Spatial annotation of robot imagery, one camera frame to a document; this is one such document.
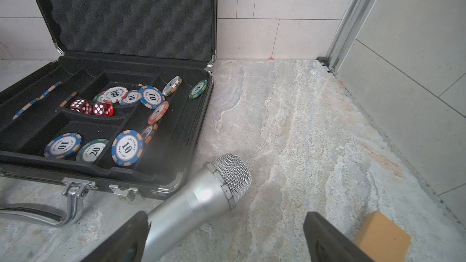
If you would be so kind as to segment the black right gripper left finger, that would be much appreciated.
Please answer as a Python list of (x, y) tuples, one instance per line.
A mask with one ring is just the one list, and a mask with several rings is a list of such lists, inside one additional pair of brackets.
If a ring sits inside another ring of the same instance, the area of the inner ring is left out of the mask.
[(137, 212), (82, 262), (140, 262), (149, 233), (148, 215)]

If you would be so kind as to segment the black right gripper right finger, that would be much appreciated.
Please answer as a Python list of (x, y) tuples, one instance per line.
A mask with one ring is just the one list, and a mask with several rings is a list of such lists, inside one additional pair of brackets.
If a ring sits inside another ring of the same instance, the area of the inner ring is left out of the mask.
[(318, 212), (308, 212), (303, 231), (312, 262), (373, 262)]

